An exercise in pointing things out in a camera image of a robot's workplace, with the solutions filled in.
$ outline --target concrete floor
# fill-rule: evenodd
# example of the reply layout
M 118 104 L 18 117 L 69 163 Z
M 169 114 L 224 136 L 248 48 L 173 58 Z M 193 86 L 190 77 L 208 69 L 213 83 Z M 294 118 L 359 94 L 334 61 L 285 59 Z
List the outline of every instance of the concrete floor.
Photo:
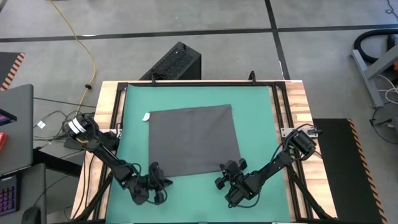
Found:
M 398 10 L 398 0 L 391 2 Z M 68 0 L 56 4 L 78 35 L 272 27 L 263 0 Z M 277 28 L 397 24 L 393 15 L 384 12 L 387 2 L 380 0 L 271 0 L 271 5 Z M 348 58 L 355 38 L 367 30 L 355 29 L 279 32 L 279 37 L 289 75 L 303 80 L 313 117 L 353 119 L 387 219 L 398 223 L 398 147 L 380 139 L 369 125 L 371 100 Z M 0 12 L 0 42 L 66 35 L 71 32 L 49 1 L 10 0 Z M 85 40 L 96 59 L 98 77 L 84 104 L 96 105 L 104 80 L 140 78 L 178 41 L 202 53 L 203 79 L 246 79 L 251 70 L 261 79 L 283 78 L 271 32 Z M 384 40 L 373 38 L 364 46 L 379 56 Z M 0 43 L 0 51 L 26 53 L 11 87 L 31 83 L 35 97 L 65 102 L 35 100 L 35 122 L 54 110 L 76 109 L 67 103 L 79 102 L 92 66 L 75 41 L 6 42 Z M 388 105 L 376 118 L 386 117 L 386 111 L 397 111 L 397 106 Z M 59 114 L 52 116 L 35 134 L 54 134 L 62 119 Z M 380 132 L 391 141 L 397 139 L 388 128 Z M 73 152 L 57 143 L 43 150 L 56 156 Z M 81 163 L 82 155 L 69 159 Z M 52 171 L 47 175 L 49 185 L 63 176 Z M 49 190 L 49 223 L 66 220 L 63 209 L 73 203 L 77 183 L 71 177 Z

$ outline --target white tag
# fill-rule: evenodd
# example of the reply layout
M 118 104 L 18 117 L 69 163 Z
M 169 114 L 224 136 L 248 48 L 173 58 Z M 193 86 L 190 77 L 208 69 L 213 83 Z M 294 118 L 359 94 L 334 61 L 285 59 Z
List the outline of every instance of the white tag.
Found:
M 38 126 L 40 129 L 43 129 L 44 126 L 45 126 L 45 123 L 44 123 L 43 121 L 39 121 L 39 122 L 37 123 L 37 126 Z
M 150 117 L 150 113 L 145 113 L 144 118 L 142 119 L 142 121 L 148 121 Z

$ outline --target yellow cable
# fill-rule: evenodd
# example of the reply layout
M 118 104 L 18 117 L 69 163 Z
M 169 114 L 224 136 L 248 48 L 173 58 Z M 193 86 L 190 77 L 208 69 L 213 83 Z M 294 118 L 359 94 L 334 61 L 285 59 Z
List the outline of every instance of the yellow cable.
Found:
M 95 64 L 95 60 L 93 55 L 91 54 L 91 52 L 88 50 L 88 48 L 86 47 L 86 45 L 84 45 L 78 38 L 77 35 L 75 33 L 75 31 L 73 30 L 72 26 L 70 25 L 69 21 L 67 20 L 67 18 L 65 18 L 65 16 L 62 14 L 61 10 L 54 4 L 53 0 L 50 0 L 51 4 L 54 6 L 54 8 L 59 12 L 59 14 L 62 16 L 63 20 L 68 24 L 68 27 L 70 28 L 70 30 L 73 33 L 73 36 L 75 37 L 76 41 L 84 47 L 84 49 L 87 51 L 88 55 L 90 56 L 91 60 L 93 61 L 93 68 L 94 68 L 94 72 L 93 72 L 93 76 L 91 77 L 91 80 L 88 82 L 89 85 L 93 84 L 95 77 L 97 76 L 97 69 L 96 69 L 96 64 Z M 80 109 L 81 109 L 81 104 L 83 103 L 83 100 L 86 97 L 88 88 L 86 88 L 86 90 L 84 91 L 83 95 L 81 96 L 80 102 L 79 102 L 79 107 L 77 108 L 76 114 L 79 113 Z

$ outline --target keyboard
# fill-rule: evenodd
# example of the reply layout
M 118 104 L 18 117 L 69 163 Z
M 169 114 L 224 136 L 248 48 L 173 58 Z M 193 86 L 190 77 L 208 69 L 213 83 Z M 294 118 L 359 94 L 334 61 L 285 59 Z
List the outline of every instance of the keyboard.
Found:
M 0 216 L 18 211 L 18 179 L 16 175 L 0 177 Z

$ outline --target black computer case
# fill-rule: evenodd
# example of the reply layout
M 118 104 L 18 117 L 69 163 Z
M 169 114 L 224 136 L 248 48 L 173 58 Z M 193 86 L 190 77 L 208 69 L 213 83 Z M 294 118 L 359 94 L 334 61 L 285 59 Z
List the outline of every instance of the black computer case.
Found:
M 201 54 L 178 42 L 140 80 L 201 80 Z

